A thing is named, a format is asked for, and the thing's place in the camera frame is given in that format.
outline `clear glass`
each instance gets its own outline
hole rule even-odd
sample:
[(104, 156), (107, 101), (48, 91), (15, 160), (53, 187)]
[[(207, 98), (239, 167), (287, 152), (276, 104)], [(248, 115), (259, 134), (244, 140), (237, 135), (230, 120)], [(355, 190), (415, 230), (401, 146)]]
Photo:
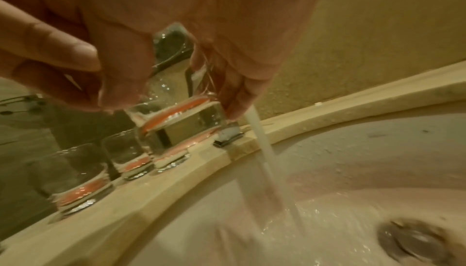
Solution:
[(211, 67), (193, 71), (190, 56), (154, 67), (141, 102), (126, 110), (137, 126), (136, 138), (156, 166), (173, 163), (187, 148), (227, 125), (210, 77)]
[(48, 196), (62, 216), (79, 212), (114, 189), (102, 150), (84, 144), (40, 158), (28, 165), (30, 182)]
[(102, 149), (126, 181), (142, 177), (155, 168), (136, 140), (135, 132), (131, 129), (102, 140)]

